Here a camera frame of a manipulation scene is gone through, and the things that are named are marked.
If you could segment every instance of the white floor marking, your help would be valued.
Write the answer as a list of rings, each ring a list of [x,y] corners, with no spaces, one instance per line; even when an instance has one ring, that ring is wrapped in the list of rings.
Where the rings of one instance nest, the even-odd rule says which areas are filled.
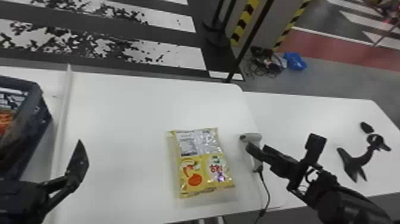
[[[369,27],[379,29],[379,30],[389,30],[390,28],[392,28],[392,25],[389,23],[372,20],[370,18],[365,18],[365,17],[359,16],[359,15],[346,13],[343,11],[340,11],[340,13],[342,13],[348,20],[350,20],[353,23],[357,23],[357,24],[364,25],[364,26],[369,26]],[[400,33],[400,29],[395,28],[393,30],[393,32]]]
[[[35,2],[33,2],[33,3],[31,3],[32,0],[6,0],[6,1],[20,3],[20,4],[26,4],[26,5],[34,5],[37,7],[45,8],[46,5],[51,0],[50,1],[47,0],[47,1],[43,1],[43,2],[41,0],[35,0]],[[74,3],[71,6],[72,8],[75,8],[75,9],[79,8],[79,10],[83,14],[93,15],[93,13],[99,12],[99,9],[104,6],[114,7],[115,9],[124,10],[125,17],[131,18],[131,20],[138,20],[141,23],[148,23],[151,26],[158,26],[158,27],[163,27],[163,28],[168,28],[168,29],[173,29],[173,30],[181,30],[181,31],[196,33],[193,19],[192,19],[192,17],[187,16],[187,15],[180,15],[180,14],[169,13],[169,12],[165,12],[165,11],[153,10],[150,8],[137,7],[134,5],[122,4],[119,2],[113,2],[113,1],[70,0],[70,2]],[[58,7],[56,7],[56,9],[70,11],[68,9],[64,9],[65,6],[66,6],[66,4],[58,4]],[[107,17],[107,18],[114,17],[114,11],[112,8],[106,8],[106,9],[104,9],[104,11],[105,11],[105,13],[100,14],[99,16],[103,16],[103,17]]]
[[[200,48],[145,40],[124,41],[107,35],[72,32],[62,28],[56,29],[59,35],[54,35],[54,30],[48,31],[47,27],[34,27],[31,23],[0,19],[0,48],[26,49],[99,60],[109,57],[128,63],[207,69]]]
[[[210,77],[226,79],[228,77],[229,72],[220,72],[220,71],[208,71],[210,73]],[[243,80],[243,76],[239,73],[233,75],[233,80]]]
[[[162,0],[162,1],[174,2],[174,3],[178,3],[178,4],[182,4],[182,5],[188,5],[188,1],[187,0]]]
[[[373,43],[369,43],[369,42],[366,42],[366,41],[359,41],[359,40],[356,40],[356,39],[346,38],[344,36],[338,36],[338,35],[333,35],[333,34],[329,34],[329,33],[323,33],[323,32],[319,32],[319,31],[315,31],[315,30],[309,30],[309,29],[296,27],[296,26],[293,26],[292,29],[293,30],[300,30],[300,31],[307,32],[307,33],[313,33],[313,34],[317,34],[317,35],[321,35],[321,36],[327,36],[329,38],[335,38],[335,39],[340,39],[340,40],[344,40],[344,41],[350,41],[350,42],[354,42],[354,43],[361,43],[361,44],[364,44],[364,45],[372,45],[373,44]]]
[[[376,15],[379,17],[382,17],[382,15],[380,15],[379,13],[377,13],[375,10],[373,10],[372,8],[369,7],[365,7],[359,4],[355,4],[352,2],[346,2],[343,0],[326,0],[327,2],[334,4],[334,5],[339,5],[341,7],[345,7],[345,8],[350,8],[352,10],[356,10],[362,13],[367,13],[369,15]]]
[[[367,35],[373,42],[376,42],[381,37],[380,35],[377,35],[375,33],[365,31],[363,31],[363,33]],[[393,38],[383,38],[378,45],[400,50],[400,41]]]

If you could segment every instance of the red floor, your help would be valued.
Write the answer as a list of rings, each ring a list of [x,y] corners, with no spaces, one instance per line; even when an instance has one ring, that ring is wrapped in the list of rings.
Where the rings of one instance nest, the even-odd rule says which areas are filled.
[[[299,30],[291,30],[278,51],[297,52],[303,57],[400,71],[400,51],[374,48]]]

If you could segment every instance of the metal pole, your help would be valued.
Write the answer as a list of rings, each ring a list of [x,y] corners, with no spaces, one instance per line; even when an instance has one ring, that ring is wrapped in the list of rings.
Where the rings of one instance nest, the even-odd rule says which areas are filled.
[[[212,18],[212,24],[214,25],[215,22],[218,20],[218,17],[220,16],[221,10],[222,10],[222,5],[224,4],[225,0],[220,0],[218,3],[217,9],[215,11],[214,17]]]
[[[236,72],[236,69],[239,67],[240,62],[242,62],[242,59],[245,56],[247,50],[249,49],[251,42],[253,42],[254,36],[257,34],[258,29],[260,28],[261,24],[263,23],[264,18],[267,15],[267,13],[270,11],[271,6],[274,3],[274,1],[275,0],[268,0],[267,3],[265,3],[260,16],[258,17],[258,20],[255,22],[254,27],[249,34],[249,37],[247,38],[242,50],[240,50],[239,56],[237,56],[237,59],[235,61],[235,66],[232,68],[228,77],[223,80],[224,83],[230,83],[230,81],[232,80],[233,75]]]
[[[208,34],[207,40],[212,45],[217,46],[219,48],[226,48],[226,47],[230,46],[230,41],[225,35],[225,29],[226,29],[226,26],[228,25],[228,21],[232,14],[233,8],[236,5],[236,1],[237,0],[230,0],[228,9],[225,14],[224,21],[221,26],[221,30],[219,30],[218,33],[209,33]]]
[[[206,30],[209,31],[220,31],[222,27],[222,22],[219,20],[219,16],[222,10],[222,6],[224,4],[225,0],[220,0],[220,2],[217,5],[217,8],[215,9],[214,15],[212,18],[206,17],[203,21],[203,26]]]
[[[230,15],[232,14],[233,8],[236,5],[236,1],[237,0],[230,0],[229,6],[228,6],[228,10],[226,11],[226,15],[225,15],[224,21],[222,22],[221,33],[225,34],[225,28],[228,25],[228,21],[229,21]]]

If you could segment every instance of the plastic bag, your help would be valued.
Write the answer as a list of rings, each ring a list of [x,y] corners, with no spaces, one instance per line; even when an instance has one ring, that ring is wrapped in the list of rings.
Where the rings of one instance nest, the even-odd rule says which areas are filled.
[[[293,70],[303,70],[307,68],[307,64],[301,59],[298,53],[285,53],[283,58],[287,60],[287,66]]]
[[[177,153],[180,197],[233,187],[217,128],[171,131]]]

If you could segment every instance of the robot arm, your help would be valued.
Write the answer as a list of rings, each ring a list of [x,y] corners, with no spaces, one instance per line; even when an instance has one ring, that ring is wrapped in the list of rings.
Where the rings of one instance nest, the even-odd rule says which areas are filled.
[[[88,168],[88,156],[79,141],[64,176],[43,183],[0,181],[0,223],[42,223],[55,206],[79,187]]]
[[[267,145],[260,150],[251,142],[247,144],[246,151],[257,160],[268,163],[270,170],[277,176],[288,179],[286,189],[316,210],[319,219],[325,224],[392,223],[383,209],[360,193],[341,186],[335,175],[317,164],[325,143],[324,137],[310,134],[305,145],[307,153],[300,161]],[[308,176],[314,171],[318,177],[308,180]],[[309,184],[305,192],[298,189],[303,178]]]

